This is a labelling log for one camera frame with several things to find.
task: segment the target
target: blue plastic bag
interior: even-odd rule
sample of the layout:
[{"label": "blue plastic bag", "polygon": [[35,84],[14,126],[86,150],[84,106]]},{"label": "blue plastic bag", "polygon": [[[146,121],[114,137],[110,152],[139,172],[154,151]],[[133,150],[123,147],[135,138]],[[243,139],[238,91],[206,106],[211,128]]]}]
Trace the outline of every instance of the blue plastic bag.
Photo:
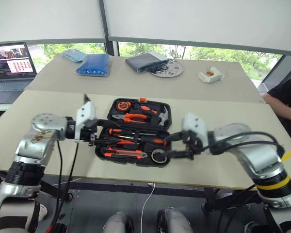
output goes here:
[{"label": "blue plastic bag", "polygon": [[107,76],[110,56],[107,54],[87,55],[76,72],[82,75]]},{"label": "blue plastic bag", "polygon": [[66,50],[63,51],[61,54],[64,58],[67,58],[73,62],[81,62],[83,61],[84,57],[86,57],[86,53],[79,50]]}]

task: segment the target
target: yellow band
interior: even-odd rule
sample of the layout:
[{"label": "yellow band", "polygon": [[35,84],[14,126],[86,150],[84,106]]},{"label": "yellow band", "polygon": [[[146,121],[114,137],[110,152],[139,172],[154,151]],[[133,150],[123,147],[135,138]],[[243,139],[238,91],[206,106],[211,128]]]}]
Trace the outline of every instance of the yellow band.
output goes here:
[{"label": "yellow band", "polygon": [[279,183],[276,183],[276,184],[273,184],[273,185],[267,185],[267,186],[257,185],[256,184],[256,187],[258,189],[273,190],[273,189],[278,189],[278,188],[281,188],[281,187],[285,186],[289,181],[290,181],[290,177],[287,176],[283,181],[281,181]]}]

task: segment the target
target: white table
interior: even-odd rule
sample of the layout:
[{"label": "white table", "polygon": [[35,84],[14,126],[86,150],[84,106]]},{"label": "white table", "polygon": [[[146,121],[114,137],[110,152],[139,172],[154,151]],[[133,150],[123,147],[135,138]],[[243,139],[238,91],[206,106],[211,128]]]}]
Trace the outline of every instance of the white table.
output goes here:
[{"label": "white table", "polygon": [[[28,90],[60,91],[146,98],[215,100],[264,103],[254,84],[238,62],[179,60],[184,72],[173,78],[160,78],[150,73],[136,74],[125,63],[125,57],[112,57],[107,77],[76,74],[80,63],[57,54],[37,74]],[[226,76],[222,81],[203,83],[199,72],[215,66]]]},{"label": "white table", "polygon": [[[89,95],[91,101],[99,108],[100,118],[104,119],[117,97]],[[205,120],[209,130],[233,122],[242,122],[253,131],[272,134],[287,152],[291,150],[291,139],[267,104],[156,98],[151,100],[166,102],[171,106],[173,122],[169,129],[170,133],[178,132],[183,116],[187,112],[192,112]],[[7,170],[10,167],[18,143],[29,130],[31,120],[36,114],[53,113],[75,119],[76,110],[82,104],[82,94],[24,91],[0,119],[0,170]],[[64,175],[69,173],[75,146],[73,140],[61,142]],[[173,149],[182,150],[184,145],[176,142]],[[284,165],[291,176],[291,158]],[[56,148],[45,172],[59,173],[59,156]],[[164,168],[139,167],[134,164],[120,165],[100,160],[95,155],[94,148],[88,147],[87,143],[83,142],[79,146],[74,176],[234,189],[244,189],[253,183],[236,157],[230,153],[216,156],[202,153],[195,156],[193,161],[174,159]]]}]

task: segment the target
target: tree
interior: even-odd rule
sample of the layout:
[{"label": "tree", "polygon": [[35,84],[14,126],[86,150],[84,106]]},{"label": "tree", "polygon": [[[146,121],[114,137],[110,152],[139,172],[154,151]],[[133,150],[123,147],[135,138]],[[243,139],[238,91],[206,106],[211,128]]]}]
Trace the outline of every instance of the tree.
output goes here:
[{"label": "tree", "polygon": [[77,44],[45,44],[40,45],[42,48],[45,56],[47,56],[50,59],[53,59],[53,57],[61,53],[65,50],[69,49],[76,49],[81,52],[84,52],[86,54],[95,54],[95,53],[104,53],[104,47],[103,44],[97,44],[97,43],[91,43],[91,44],[83,44],[83,43],[77,43]]},{"label": "tree", "polygon": [[169,45],[168,48],[168,54],[172,56],[173,59],[181,59],[180,51],[178,51],[178,49],[180,49],[179,45]]},{"label": "tree", "polygon": [[48,57],[32,57],[35,70],[39,73],[43,67],[50,62]]},{"label": "tree", "polygon": [[193,47],[189,52],[189,59],[239,62],[250,79],[262,80],[261,73],[271,70],[270,62],[278,60],[279,54],[254,52],[244,50],[228,50],[216,48]]},{"label": "tree", "polygon": [[166,56],[166,50],[160,44],[120,42],[120,55],[123,57],[134,57],[150,51],[156,51]]}]

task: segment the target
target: laptop screen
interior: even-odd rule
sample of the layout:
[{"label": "laptop screen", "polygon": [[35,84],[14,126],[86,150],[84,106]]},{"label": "laptop screen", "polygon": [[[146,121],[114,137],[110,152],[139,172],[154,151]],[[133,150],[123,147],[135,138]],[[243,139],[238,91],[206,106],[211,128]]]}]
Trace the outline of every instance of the laptop screen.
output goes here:
[{"label": "laptop screen", "polygon": [[25,42],[0,45],[0,81],[34,78],[36,71]]}]

